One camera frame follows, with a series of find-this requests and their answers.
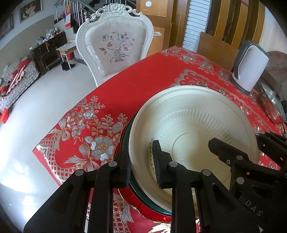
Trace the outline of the round wooden tabletop leaning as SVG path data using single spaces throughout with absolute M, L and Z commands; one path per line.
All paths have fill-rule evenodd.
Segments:
M 281 51 L 267 52 L 268 64 L 262 74 L 262 78 L 280 94 L 283 90 L 283 83 L 286 81 L 286 53 Z

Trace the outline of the red floral tablecloth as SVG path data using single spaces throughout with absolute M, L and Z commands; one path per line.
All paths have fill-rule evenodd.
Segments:
M 141 107 L 155 94 L 185 85 L 205 87 L 229 98 L 248 118 L 255 135 L 269 131 L 284 137 L 284 126 L 273 124 L 263 112 L 259 92 L 242 94 L 230 76 L 230 71 L 202 55 L 170 47 L 121 71 L 84 97 L 40 141 L 34 153 L 60 187 L 76 170 L 97 170 L 113 161 L 117 153 L 128 151 L 131 126 Z M 280 168 L 259 152 L 255 164 Z M 128 187 L 148 207 L 133 182 L 131 164 Z M 171 232 L 171 222 L 145 218 L 118 189 L 113 191 L 113 232 Z

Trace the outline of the dark wooden sideboard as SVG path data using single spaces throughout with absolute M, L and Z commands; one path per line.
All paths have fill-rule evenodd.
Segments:
M 43 42 L 41 45 L 30 50 L 30 54 L 42 75 L 47 73 L 51 67 L 62 60 L 57 49 L 66 43 L 67 38 L 65 32 L 60 32 L 53 38 L 48 39 L 46 42 Z

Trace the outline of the white ornate floral chair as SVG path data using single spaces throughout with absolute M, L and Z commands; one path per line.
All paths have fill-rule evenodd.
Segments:
M 76 48 L 96 86 L 146 58 L 154 35 L 150 19 L 122 3 L 96 10 L 79 27 Z

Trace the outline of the steel pot with lid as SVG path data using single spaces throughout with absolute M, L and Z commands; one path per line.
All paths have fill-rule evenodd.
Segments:
M 275 125 L 286 123 L 286 113 L 276 94 L 264 82 L 259 81 L 258 84 L 260 106 L 269 120 Z

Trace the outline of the red glass flower plate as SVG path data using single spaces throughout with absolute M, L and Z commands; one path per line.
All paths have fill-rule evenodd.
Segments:
M 123 199 L 130 204 L 133 208 L 135 208 L 140 214 L 142 214 L 145 218 L 161 223 L 169 223 L 171 222 L 171 217 L 166 214 L 160 214 L 156 211 L 150 209 L 146 205 L 144 205 L 132 192 L 132 190 L 127 188 L 119 188 L 119 193 L 123 197 Z

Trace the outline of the patterned sofa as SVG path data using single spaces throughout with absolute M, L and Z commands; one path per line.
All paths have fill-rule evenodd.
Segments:
M 35 61 L 28 56 L 6 65 L 1 76 L 1 113 L 11 108 L 39 76 Z

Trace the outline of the wooden cabinet door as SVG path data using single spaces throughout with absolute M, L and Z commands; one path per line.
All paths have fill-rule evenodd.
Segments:
M 136 1 L 137 11 L 146 15 L 154 28 L 148 56 L 168 47 L 182 46 L 189 3 L 189 0 Z

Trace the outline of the framed wall painting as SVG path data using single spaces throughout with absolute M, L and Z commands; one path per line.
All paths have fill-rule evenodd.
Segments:
M 35 14 L 43 10 L 42 0 L 33 0 L 28 3 L 24 3 L 19 7 L 19 20 L 20 23 L 34 16 Z

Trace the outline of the cream plastic ribbed bowl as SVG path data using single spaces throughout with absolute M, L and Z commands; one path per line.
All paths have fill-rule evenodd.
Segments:
M 171 189 L 160 189 L 155 174 L 152 143 L 187 169 L 210 170 L 225 187 L 230 168 L 210 152 L 208 142 L 217 138 L 257 163 L 260 152 L 254 130 L 243 111 L 217 91 L 200 86 L 176 86 L 151 97 L 136 114 L 128 151 L 134 176 L 133 187 L 149 208 L 170 212 Z

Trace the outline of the white electric kettle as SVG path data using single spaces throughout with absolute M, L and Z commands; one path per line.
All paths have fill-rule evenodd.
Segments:
M 263 48 L 251 40 L 244 41 L 235 58 L 230 81 L 240 92 L 249 95 L 268 61 L 268 54 Z

